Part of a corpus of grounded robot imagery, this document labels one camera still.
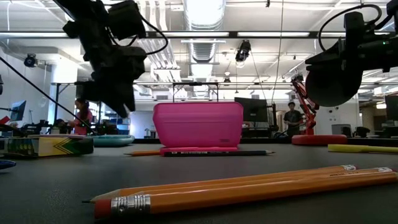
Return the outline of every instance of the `yellow marker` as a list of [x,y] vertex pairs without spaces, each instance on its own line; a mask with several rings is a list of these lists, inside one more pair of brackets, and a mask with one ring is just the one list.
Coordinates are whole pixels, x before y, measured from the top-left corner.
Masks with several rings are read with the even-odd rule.
[[329,152],[378,152],[378,153],[398,153],[398,147],[382,147],[382,146],[354,146],[330,144]]

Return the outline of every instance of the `woman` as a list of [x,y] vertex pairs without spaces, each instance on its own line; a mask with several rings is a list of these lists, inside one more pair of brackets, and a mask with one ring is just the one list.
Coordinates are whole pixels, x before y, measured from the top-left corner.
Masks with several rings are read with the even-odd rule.
[[[76,108],[79,110],[77,113],[77,117],[82,119],[85,123],[90,125],[91,120],[93,119],[93,114],[88,109],[88,102],[79,98],[75,100]],[[75,134],[79,135],[86,135],[87,134],[87,127],[80,123],[78,119],[74,121],[69,121],[68,124],[75,128]]]

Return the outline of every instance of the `table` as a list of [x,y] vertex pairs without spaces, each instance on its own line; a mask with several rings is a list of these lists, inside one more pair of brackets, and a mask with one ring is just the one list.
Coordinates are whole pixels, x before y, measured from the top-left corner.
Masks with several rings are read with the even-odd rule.
[[[128,157],[157,144],[96,148],[91,155],[20,160],[0,170],[0,223],[93,223],[93,205],[82,200],[111,190],[145,185],[268,174],[356,164],[398,169],[398,156],[327,152],[326,147],[243,144],[269,149],[258,157]],[[128,223],[395,223],[398,184],[364,187],[134,219]]]

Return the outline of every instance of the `man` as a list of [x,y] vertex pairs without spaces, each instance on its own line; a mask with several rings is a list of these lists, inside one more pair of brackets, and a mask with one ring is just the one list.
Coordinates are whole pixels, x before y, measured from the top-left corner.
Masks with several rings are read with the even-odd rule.
[[295,135],[300,134],[300,121],[303,120],[301,113],[294,109],[296,104],[294,102],[290,102],[287,106],[289,106],[290,111],[286,112],[284,121],[288,126],[287,135],[291,138]]

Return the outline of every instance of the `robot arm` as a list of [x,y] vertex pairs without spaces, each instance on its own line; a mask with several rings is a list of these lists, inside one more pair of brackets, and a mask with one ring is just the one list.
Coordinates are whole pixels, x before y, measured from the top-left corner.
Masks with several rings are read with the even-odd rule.
[[305,134],[313,135],[313,127],[317,124],[315,121],[315,116],[317,115],[317,110],[319,110],[319,105],[314,103],[312,100],[308,98],[307,92],[305,91],[305,86],[302,83],[303,76],[298,75],[292,78],[292,84],[295,88],[295,92],[297,94],[298,100],[301,105],[303,105],[303,111],[305,115]]
[[94,70],[92,82],[79,82],[79,97],[102,101],[125,118],[134,111],[132,83],[144,72],[146,53],[139,47],[117,45],[114,38],[146,36],[138,6],[134,1],[113,4],[108,11],[102,1],[54,0],[73,20],[63,30],[70,38],[79,38],[85,50],[83,59]]
[[324,49],[322,30],[332,19],[364,7],[376,9],[378,16],[372,21],[364,22],[360,12],[345,14],[345,39],[340,38],[329,49],[305,61],[309,71],[305,89],[308,97],[320,106],[338,106],[351,99],[361,86],[364,70],[383,69],[383,72],[389,72],[390,68],[398,66],[398,37],[374,33],[392,18],[396,22],[397,32],[398,0],[387,4],[388,16],[377,25],[381,9],[372,4],[352,7],[331,17],[319,31],[321,48]]

